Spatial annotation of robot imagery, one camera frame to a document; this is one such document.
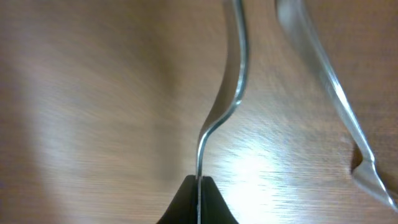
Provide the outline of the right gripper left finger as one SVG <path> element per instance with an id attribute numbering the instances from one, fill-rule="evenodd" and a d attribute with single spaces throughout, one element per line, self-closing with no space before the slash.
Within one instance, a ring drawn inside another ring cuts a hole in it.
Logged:
<path id="1" fill-rule="evenodd" d="M 197 180 L 194 175 L 184 178 L 157 224 L 197 224 Z"/>

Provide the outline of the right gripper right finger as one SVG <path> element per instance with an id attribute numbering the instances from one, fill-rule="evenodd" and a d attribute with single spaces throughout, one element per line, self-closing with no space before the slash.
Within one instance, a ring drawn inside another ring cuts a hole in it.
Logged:
<path id="1" fill-rule="evenodd" d="M 201 224 L 238 224 L 210 176 L 201 180 Z"/>

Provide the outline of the steel fork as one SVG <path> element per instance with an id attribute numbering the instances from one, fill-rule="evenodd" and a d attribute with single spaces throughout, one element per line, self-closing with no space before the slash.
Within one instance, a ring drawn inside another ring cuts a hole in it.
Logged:
<path id="1" fill-rule="evenodd" d="M 386 187 L 377 172 L 373 150 L 320 42 L 305 2 L 276 0 L 275 11 L 277 20 L 292 48 L 298 53 L 308 70 L 319 78 L 360 152 L 362 160 L 351 170 L 353 180 L 367 194 L 396 212 L 397 194 Z"/>
<path id="2" fill-rule="evenodd" d="M 220 127 L 240 105 L 248 71 L 248 41 L 241 0 L 223 2 L 227 31 L 227 59 L 223 79 L 215 102 L 201 127 L 197 142 L 197 223 L 202 222 L 201 200 L 203 156 L 211 133 Z"/>

